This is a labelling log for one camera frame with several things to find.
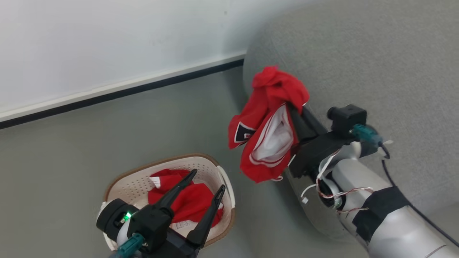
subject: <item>white cable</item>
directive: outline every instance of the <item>white cable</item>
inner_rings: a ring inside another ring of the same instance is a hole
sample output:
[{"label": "white cable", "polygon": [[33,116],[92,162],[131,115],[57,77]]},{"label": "white cable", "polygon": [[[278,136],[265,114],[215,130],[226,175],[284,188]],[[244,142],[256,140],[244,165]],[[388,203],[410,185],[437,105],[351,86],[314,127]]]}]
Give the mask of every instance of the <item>white cable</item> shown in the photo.
[{"label": "white cable", "polygon": [[328,165],[330,165],[331,161],[333,160],[333,158],[336,156],[337,153],[338,152],[328,157],[328,160],[325,162],[324,166],[322,167],[322,170],[320,170],[319,174],[317,174],[318,179],[322,179],[322,175],[327,170]]},{"label": "white cable", "polygon": [[314,186],[315,186],[315,184],[306,187],[306,188],[303,190],[303,192],[301,193],[300,197],[303,198],[303,195],[306,193],[306,191],[309,190],[309,189],[311,189],[311,188],[313,188]]},{"label": "white cable", "polygon": [[304,203],[304,204],[308,203],[309,199],[307,199],[307,198],[304,196],[304,194],[306,193],[307,190],[309,190],[309,189],[311,189],[311,188],[313,188],[313,187],[315,187],[315,184],[310,185],[310,186],[306,187],[306,188],[303,190],[303,192],[302,192],[301,195],[300,195],[300,198],[301,198],[301,202],[302,202],[302,203]]}]

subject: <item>gray floor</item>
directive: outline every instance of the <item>gray floor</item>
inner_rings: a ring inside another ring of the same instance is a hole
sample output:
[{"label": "gray floor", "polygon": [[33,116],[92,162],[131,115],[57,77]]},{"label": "gray floor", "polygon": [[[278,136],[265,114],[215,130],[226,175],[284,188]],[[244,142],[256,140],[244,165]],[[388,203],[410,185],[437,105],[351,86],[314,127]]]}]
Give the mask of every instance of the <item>gray floor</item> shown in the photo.
[{"label": "gray floor", "polygon": [[307,221],[288,182],[255,185],[227,126],[246,96],[241,69],[0,130],[0,257],[108,257],[95,227],[117,175],[158,159],[203,152],[229,173],[236,224],[201,258],[367,257]]}]

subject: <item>laundry basket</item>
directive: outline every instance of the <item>laundry basket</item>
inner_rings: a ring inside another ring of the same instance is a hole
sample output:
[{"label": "laundry basket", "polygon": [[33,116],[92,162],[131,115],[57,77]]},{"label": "laundry basket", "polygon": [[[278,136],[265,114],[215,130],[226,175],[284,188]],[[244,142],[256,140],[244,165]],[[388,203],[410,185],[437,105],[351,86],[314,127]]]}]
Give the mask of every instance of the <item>laundry basket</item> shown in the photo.
[{"label": "laundry basket", "polygon": [[[121,200],[132,204],[138,209],[142,209],[148,204],[148,191],[153,188],[150,176],[163,169],[197,169],[197,174],[193,179],[195,184],[204,183],[210,191],[215,194],[221,185],[226,185],[226,191],[222,199],[223,216],[220,222],[212,227],[207,237],[204,247],[207,247],[220,239],[224,238],[235,220],[235,197],[230,180],[223,168],[218,162],[209,155],[189,154],[170,159],[151,163],[140,168],[126,172],[116,178],[109,185],[105,192],[104,201],[120,198]],[[175,231],[183,236],[194,229],[197,225],[195,222],[179,222],[171,225]],[[117,244],[104,233],[108,247],[113,251],[116,250]]]}]

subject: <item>brown basket rim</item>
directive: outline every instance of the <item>brown basket rim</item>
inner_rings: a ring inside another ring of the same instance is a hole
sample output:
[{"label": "brown basket rim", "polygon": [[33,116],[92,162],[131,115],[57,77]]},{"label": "brown basket rim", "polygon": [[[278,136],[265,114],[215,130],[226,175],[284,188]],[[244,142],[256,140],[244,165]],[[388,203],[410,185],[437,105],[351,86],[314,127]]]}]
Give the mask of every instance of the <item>brown basket rim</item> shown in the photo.
[{"label": "brown basket rim", "polygon": [[[107,202],[108,201],[108,194],[110,193],[110,191],[112,190],[112,187],[119,181],[121,180],[122,178],[125,178],[129,175],[132,175],[134,173],[137,173],[141,170],[144,170],[146,168],[149,168],[149,167],[153,167],[153,166],[156,166],[156,165],[159,165],[161,163],[166,163],[166,162],[170,162],[170,161],[174,161],[174,160],[178,160],[178,159],[183,159],[183,158],[188,158],[188,157],[203,157],[207,160],[209,160],[210,162],[212,162],[215,166],[220,166],[220,164],[217,162],[217,160],[215,160],[213,157],[211,157],[210,155],[207,155],[207,154],[204,154],[204,153],[191,153],[191,154],[185,154],[185,155],[180,155],[180,156],[175,156],[175,157],[171,157],[171,158],[166,158],[166,159],[163,159],[163,160],[160,160],[160,161],[157,161],[157,162],[152,162],[152,163],[149,163],[147,165],[143,165],[143,166],[140,166],[138,168],[134,168],[128,172],[125,172],[121,175],[119,175],[118,177],[115,178],[115,180],[113,180],[111,182],[111,184],[107,187],[107,189],[105,190],[105,193],[104,193],[104,202]],[[206,242],[206,244],[204,245],[204,248],[206,248],[207,246],[209,245],[212,245],[218,241],[220,241],[222,238],[224,238],[230,231],[230,229],[233,227],[233,224],[234,224],[234,221],[235,221],[235,208],[232,208],[231,209],[231,220],[229,221],[229,225],[228,227],[225,229],[225,231],[223,233],[221,233],[220,235],[216,236],[215,238],[209,240]]]}]

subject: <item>silver robot arm segment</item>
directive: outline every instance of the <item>silver robot arm segment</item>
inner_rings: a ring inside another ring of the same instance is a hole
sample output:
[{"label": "silver robot arm segment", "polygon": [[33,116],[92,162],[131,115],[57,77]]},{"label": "silver robot arm segment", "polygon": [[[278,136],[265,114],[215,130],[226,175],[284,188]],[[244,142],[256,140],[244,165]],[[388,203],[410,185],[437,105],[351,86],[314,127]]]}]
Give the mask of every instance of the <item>silver robot arm segment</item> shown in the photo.
[{"label": "silver robot arm segment", "polygon": [[[332,172],[334,182],[342,191],[358,187],[372,187],[380,191],[391,187],[372,170],[355,159],[342,159]],[[371,195],[367,191],[357,191],[346,195],[344,211],[361,208]],[[440,239],[426,222],[409,206],[390,212],[377,226],[370,241],[364,240],[354,224],[356,215],[364,211],[338,213],[338,219],[362,244],[372,258],[449,258],[459,255]]]}]

